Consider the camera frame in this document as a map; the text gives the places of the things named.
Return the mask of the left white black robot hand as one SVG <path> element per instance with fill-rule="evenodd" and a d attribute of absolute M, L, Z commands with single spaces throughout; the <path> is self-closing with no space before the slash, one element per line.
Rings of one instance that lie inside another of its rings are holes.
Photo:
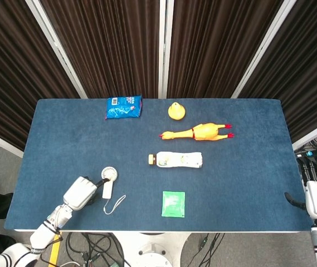
<path fill-rule="evenodd" d="M 72 210 L 81 210 L 96 193 L 97 189 L 110 179 L 104 178 L 96 184 L 89 180 L 88 177 L 79 176 L 63 196 L 64 204 Z"/>

